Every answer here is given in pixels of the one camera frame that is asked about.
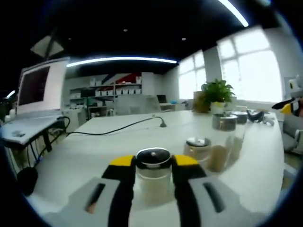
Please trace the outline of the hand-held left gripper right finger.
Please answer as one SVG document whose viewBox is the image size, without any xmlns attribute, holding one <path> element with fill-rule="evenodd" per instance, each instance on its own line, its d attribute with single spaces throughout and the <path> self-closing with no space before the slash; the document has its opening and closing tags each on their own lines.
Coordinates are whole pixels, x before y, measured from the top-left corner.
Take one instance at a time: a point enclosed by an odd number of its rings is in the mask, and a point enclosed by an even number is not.
<svg viewBox="0 0 303 227">
<path fill-rule="evenodd" d="M 207 176 L 192 157 L 171 157 L 182 227 L 257 227 L 265 215 L 241 205 L 238 194 L 215 176 Z"/>
</svg>

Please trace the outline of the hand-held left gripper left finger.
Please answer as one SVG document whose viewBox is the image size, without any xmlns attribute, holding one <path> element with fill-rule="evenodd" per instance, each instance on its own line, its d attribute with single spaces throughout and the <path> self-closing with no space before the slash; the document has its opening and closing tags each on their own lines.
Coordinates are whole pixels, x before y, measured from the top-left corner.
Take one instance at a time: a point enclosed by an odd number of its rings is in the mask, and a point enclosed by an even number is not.
<svg viewBox="0 0 303 227">
<path fill-rule="evenodd" d="M 114 159 L 69 196 L 59 212 L 44 215 L 52 227 L 127 227 L 134 198 L 135 156 Z"/>
</svg>

